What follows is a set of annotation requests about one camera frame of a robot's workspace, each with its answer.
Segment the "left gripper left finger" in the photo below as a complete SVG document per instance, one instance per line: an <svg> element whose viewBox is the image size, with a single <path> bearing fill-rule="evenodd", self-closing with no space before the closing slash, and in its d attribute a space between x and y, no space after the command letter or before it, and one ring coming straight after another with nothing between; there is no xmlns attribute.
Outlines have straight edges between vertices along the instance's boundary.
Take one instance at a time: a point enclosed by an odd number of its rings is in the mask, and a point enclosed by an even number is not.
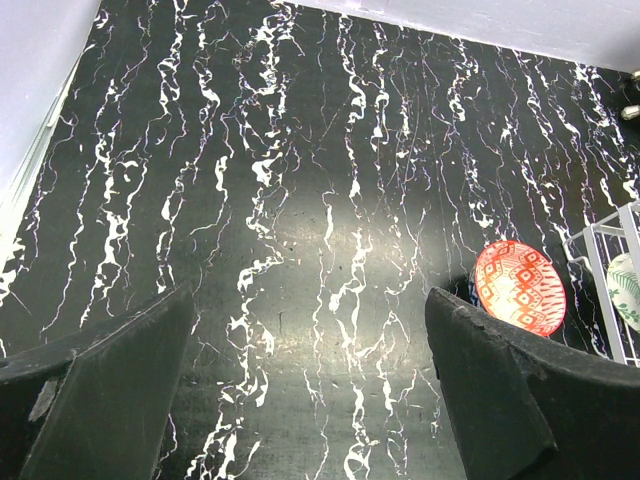
<svg viewBox="0 0 640 480"><path fill-rule="evenodd" d="M181 285L2 359L2 478L151 478L194 315Z"/></svg>

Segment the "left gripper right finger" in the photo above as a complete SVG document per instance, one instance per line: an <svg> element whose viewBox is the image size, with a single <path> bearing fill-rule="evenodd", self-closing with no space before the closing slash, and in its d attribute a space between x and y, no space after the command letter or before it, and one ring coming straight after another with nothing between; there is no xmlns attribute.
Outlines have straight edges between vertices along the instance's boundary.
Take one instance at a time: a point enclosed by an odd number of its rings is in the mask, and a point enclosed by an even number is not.
<svg viewBox="0 0 640 480"><path fill-rule="evenodd" d="M498 320L441 289L428 344L470 479L636 479L639 370Z"/></svg>

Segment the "orange flower bowl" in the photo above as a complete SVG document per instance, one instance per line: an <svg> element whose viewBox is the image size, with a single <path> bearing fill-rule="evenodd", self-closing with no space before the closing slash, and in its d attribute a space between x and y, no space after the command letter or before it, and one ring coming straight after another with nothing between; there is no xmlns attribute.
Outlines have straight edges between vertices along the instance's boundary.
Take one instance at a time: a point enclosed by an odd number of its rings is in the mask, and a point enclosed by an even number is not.
<svg viewBox="0 0 640 480"><path fill-rule="evenodd" d="M606 272L609 297L622 320L639 331L639 281L630 253L616 256Z"/></svg>

